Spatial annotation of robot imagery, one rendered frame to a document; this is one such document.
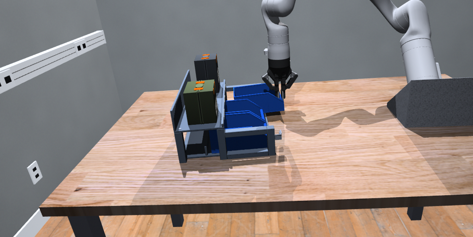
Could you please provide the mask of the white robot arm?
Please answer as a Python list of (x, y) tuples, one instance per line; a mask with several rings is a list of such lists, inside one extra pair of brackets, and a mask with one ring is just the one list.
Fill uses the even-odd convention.
[[(290, 57), (289, 30), (279, 17), (288, 16), (296, 0), (262, 0), (261, 10), (268, 31), (265, 55), (271, 60)], [(391, 0), (370, 0), (399, 33), (407, 84), (414, 79), (442, 79), (436, 63), (427, 8), (420, 0), (409, 0), (397, 8)]]

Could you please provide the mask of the grey metal shelf rack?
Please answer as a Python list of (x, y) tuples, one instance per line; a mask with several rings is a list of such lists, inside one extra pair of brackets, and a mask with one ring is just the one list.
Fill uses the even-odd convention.
[[(282, 131), (279, 130), (279, 134), (274, 135), (274, 126), (269, 126), (266, 113), (264, 113), (264, 115), (267, 126), (224, 129), (227, 91), (234, 91), (233, 87), (256, 85), (259, 83), (226, 86), (224, 79), (224, 82), (220, 82), (220, 92), (216, 94), (218, 105), (217, 123), (188, 125), (183, 95), (187, 82), (191, 82), (189, 69), (170, 110), (179, 163), (187, 163), (187, 159), (191, 158), (220, 156), (220, 160), (224, 160), (276, 155), (275, 140), (282, 139)], [(208, 130), (217, 130), (219, 153), (212, 154), (211, 152), (211, 141)], [(187, 132), (185, 141), (183, 132)], [(226, 138), (228, 137), (263, 134), (267, 134), (267, 148), (227, 151)]]

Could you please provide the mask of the olive green case with orange latches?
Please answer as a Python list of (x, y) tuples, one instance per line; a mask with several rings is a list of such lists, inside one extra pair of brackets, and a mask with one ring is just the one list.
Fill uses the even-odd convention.
[(187, 82), (183, 95), (188, 125), (217, 123), (214, 79)]

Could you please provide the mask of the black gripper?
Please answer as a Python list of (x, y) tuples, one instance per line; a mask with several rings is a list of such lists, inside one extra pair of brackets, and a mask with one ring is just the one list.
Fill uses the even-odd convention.
[[(290, 75), (291, 74), (291, 75)], [(269, 82), (269, 77), (273, 79), (274, 86)], [(286, 83), (286, 79), (291, 77)], [(298, 75), (292, 72), (290, 68), (290, 57), (284, 60), (271, 60), (268, 58), (267, 74), (262, 75), (262, 80), (267, 84), (271, 90), (275, 90), (275, 97), (279, 98), (279, 82), (281, 82), (281, 96), (285, 99), (285, 90), (290, 89)]]

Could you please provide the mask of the black case with orange grip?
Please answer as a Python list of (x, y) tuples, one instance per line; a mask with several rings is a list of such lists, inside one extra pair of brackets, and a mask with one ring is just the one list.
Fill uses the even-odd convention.
[(220, 79), (217, 54), (198, 54), (194, 60), (194, 65), (197, 81), (214, 79), (216, 93), (219, 93)]

